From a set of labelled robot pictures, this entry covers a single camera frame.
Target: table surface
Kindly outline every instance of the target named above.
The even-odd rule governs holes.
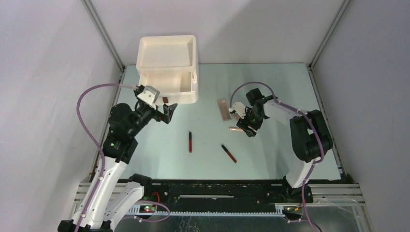
[[[234,119],[222,121],[217,100],[230,99],[233,91],[249,81],[268,84],[283,102],[304,110],[318,109],[316,96],[305,64],[204,64],[199,66],[199,100],[179,105],[169,125],[151,121],[137,136],[138,147],[121,178],[134,173],[153,179],[282,179],[296,158],[291,134],[274,118],[264,120],[257,135],[230,131]],[[124,84],[137,85],[135,65],[127,66]],[[261,85],[243,87],[234,102],[248,103],[245,94]],[[122,89],[118,103],[135,105],[129,89]],[[192,132],[192,153],[188,134]],[[236,158],[234,163],[221,148],[224,144]],[[315,167],[312,179],[340,179],[332,151]]]

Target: plastic container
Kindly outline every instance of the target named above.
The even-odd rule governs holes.
[[[198,56],[193,35],[143,37],[137,58],[140,85],[160,91],[156,104],[191,104],[198,98]]]

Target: white wall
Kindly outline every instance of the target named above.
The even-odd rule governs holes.
[[[143,36],[193,34],[200,63],[309,63],[343,0],[94,0],[122,61]]]
[[[316,69],[376,231],[408,231],[410,1],[354,1]]]
[[[119,69],[79,0],[2,1],[0,61],[1,230],[54,232],[96,150],[76,101]],[[98,138],[113,94],[96,90],[82,104]]]

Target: marker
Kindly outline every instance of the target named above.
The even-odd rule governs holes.
[[[232,161],[236,163],[235,157],[228,151],[228,149],[226,149],[225,145],[222,144],[221,146],[222,146],[222,149],[226,152],[226,154],[228,154],[228,156],[231,157]]]
[[[190,153],[192,153],[192,132],[190,131]]]

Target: red wire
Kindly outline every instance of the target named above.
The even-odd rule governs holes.
[[[158,194],[158,192],[154,192],[152,195],[157,195],[158,197],[158,203],[160,202],[160,195]]]

